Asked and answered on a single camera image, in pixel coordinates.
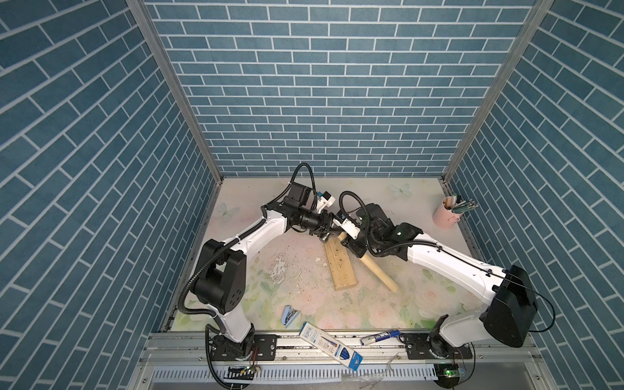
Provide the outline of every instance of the vent grille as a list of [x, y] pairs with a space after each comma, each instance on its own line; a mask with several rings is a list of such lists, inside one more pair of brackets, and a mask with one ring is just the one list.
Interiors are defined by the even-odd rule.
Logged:
[[[262, 366], [262, 371], [253, 380], [254, 384], [304, 384], [340, 382], [341, 375], [375, 375], [386, 369], [385, 364], [367, 364], [360, 367], [357, 373], [348, 368], [339, 368], [323, 364], [280, 364], [279, 366]], [[217, 374], [222, 378], [229, 366], [215, 366]], [[386, 373], [385, 381], [432, 381], [436, 380], [433, 364], [401, 364]], [[212, 382], [208, 367], [196, 366], [157, 366], [152, 376], [153, 383], [205, 383]], [[228, 380], [233, 383], [247, 381]]]

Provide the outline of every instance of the wooden hammer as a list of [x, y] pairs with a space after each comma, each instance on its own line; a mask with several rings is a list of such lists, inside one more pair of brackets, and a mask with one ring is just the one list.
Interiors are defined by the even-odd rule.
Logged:
[[[338, 240], [342, 241], [347, 237], [347, 233], [342, 232], [340, 236], [338, 236]], [[399, 286], [396, 284], [394, 280], [387, 273], [385, 273], [375, 261], [368, 255], [368, 252], [362, 256], [360, 259], [362, 263], [368, 267], [393, 293], [399, 291]]]

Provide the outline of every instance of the metal rail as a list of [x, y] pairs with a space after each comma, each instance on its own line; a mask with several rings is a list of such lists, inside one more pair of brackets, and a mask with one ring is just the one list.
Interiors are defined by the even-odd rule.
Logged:
[[[423, 359], [409, 360], [405, 350], [405, 345], [396, 338], [382, 340], [378, 343], [361, 346], [359, 339], [371, 333], [378, 332], [378, 329], [371, 330], [337, 330], [328, 331], [329, 334], [354, 348], [363, 357], [361, 369], [377, 369], [383, 367], [392, 357], [396, 358], [392, 362], [393, 369], [398, 369], [400, 378], [388, 380], [423, 380], [422, 375], [418, 375], [418, 369], [427, 368], [430, 364], [451, 363], [451, 359]], [[263, 361], [260, 366], [263, 370], [271, 370], [274, 373], [281, 373], [283, 378], [276, 379], [275, 383], [288, 382], [288, 375], [296, 370], [301, 372], [300, 380], [315, 381], [313, 372], [317, 370], [328, 370], [327, 373], [334, 373], [336, 370], [344, 369], [344, 366], [329, 358], [324, 352], [312, 347], [306, 341], [299, 338], [298, 331], [259, 331], [257, 334], [276, 334], [278, 336], [276, 358], [274, 361]], [[205, 340], [203, 332], [169, 332], [152, 333], [149, 336], [143, 354], [137, 364], [133, 378], [128, 389], [147, 389], [152, 382], [152, 376], [163, 376], [175, 373], [181, 382], [194, 381], [197, 375], [202, 375], [202, 381], [207, 379], [205, 371]], [[544, 375], [544, 362], [537, 348], [530, 338], [521, 348], [510, 348], [502, 344], [477, 344], [475, 345], [476, 360], [480, 363], [525, 363], [527, 370], [534, 376]], [[214, 362], [217, 371], [223, 372], [226, 366], [236, 366], [244, 363], [239, 362]], [[537, 382], [543, 385], [538, 389], [548, 389], [546, 379]]]

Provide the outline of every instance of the pen box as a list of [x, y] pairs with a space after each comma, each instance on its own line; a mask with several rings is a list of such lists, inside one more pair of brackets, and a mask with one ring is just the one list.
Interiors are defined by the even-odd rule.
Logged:
[[317, 347], [321, 351], [330, 355], [334, 360], [339, 361], [343, 366], [347, 366], [353, 371], [357, 371], [359, 364], [362, 363], [362, 356], [353, 349], [341, 344], [324, 331], [310, 325], [303, 324], [303, 328], [299, 332], [299, 337]]

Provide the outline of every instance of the pink pen holder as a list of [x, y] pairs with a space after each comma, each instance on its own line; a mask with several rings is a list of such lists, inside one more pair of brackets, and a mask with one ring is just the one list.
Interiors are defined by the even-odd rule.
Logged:
[[440, 229], [450, 229], [461, 219], [461, 216], [464, 213], [456, 214], [451, 210], [446, 210], [444, 207], [444, 202], [446, 201], [446, 197], [440, 203], [440, 206], [437, 208], [436, 212], [433, 214], [433, 223], [436, 224]]

